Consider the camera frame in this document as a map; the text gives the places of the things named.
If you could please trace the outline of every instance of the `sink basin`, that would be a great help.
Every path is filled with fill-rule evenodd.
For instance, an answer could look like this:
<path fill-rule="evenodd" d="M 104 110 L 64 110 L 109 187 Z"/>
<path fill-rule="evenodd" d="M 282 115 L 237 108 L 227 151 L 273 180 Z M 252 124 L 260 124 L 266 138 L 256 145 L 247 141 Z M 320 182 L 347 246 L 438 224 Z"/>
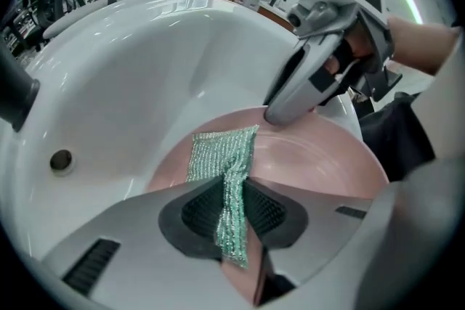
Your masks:
<path fill-rule="evenodd" d="M 21 131 L 0 124 L 0 211 L 13 243 L 41 260 L 143 193 L 193 129 L 262 105 L 296 42 L 225 0 L 123 0 L 70 26 L 28 67 L 41 89 Z M 339 107 L 357 127 L 353 108 Z M 53 171 L 61 150 L 72 161 Z"/>

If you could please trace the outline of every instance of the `green scrubbing sponge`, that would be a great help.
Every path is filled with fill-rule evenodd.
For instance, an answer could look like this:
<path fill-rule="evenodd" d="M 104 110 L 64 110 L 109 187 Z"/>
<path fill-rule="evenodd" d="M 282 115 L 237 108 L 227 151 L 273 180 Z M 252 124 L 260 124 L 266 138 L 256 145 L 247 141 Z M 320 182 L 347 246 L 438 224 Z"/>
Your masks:
<path fill-rule="evenodd" d="M 254 139 L 259 126 L 193 135 L 187 181 L 223 176 L 223 209 L 216 244 L 223 256 L 246 268 L 247 228 L 242 183 L 250 173 Z"/>

